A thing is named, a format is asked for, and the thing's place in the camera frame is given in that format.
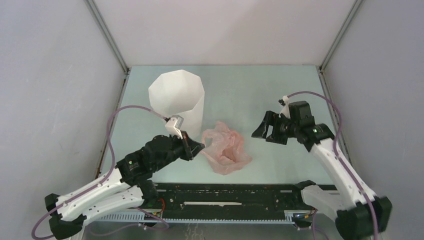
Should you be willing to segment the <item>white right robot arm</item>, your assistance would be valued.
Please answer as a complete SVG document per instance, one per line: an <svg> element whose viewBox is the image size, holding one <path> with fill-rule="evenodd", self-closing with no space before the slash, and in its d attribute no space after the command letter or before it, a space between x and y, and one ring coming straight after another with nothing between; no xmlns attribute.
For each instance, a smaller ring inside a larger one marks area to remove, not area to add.
<svg viewBox="0 0 424 240"><path fill-rule="evenodd" d="M309 103L282 105L281 112L265 112L252 133L253 138L286 145L294 138L323 166L339 196L331 195L311 180L293 186L291 204L297 209L310 206L333 220L344 240L360 240L386 231L393 205L379 197L355 172L340 151L336 136L324 123L316 123Z"/></svg>

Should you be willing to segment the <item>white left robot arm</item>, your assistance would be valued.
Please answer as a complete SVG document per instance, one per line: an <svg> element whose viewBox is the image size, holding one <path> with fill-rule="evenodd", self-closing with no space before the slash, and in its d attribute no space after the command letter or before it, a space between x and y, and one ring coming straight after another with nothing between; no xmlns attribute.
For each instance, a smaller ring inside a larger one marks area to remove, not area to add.
<svg viewBox="0 0 424 240"><path fill-rule="evenodd" d="M183 131L157 135L141 149L127 154L107 173L66 195L51 193L44 198L49 227L57 240L79 233L93 221L128 208L156 206L159 193L151 180L154 173L178 159L191 161L205 145Z"/></svg>

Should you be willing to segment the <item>pink plastic trash bag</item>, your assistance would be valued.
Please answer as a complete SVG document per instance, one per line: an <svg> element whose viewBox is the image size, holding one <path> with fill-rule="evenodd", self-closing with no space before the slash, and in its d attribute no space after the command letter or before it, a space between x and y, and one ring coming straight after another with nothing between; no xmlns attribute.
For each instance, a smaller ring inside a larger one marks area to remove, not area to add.
<svg viewBox="0 0 424 240"><path fill-rule="evenodd" d="M229 175L253 160L245 151L244 137L222 121L217 121L213 129L203 131L201 142L205 146L201 153L216 174Z"/></svg>

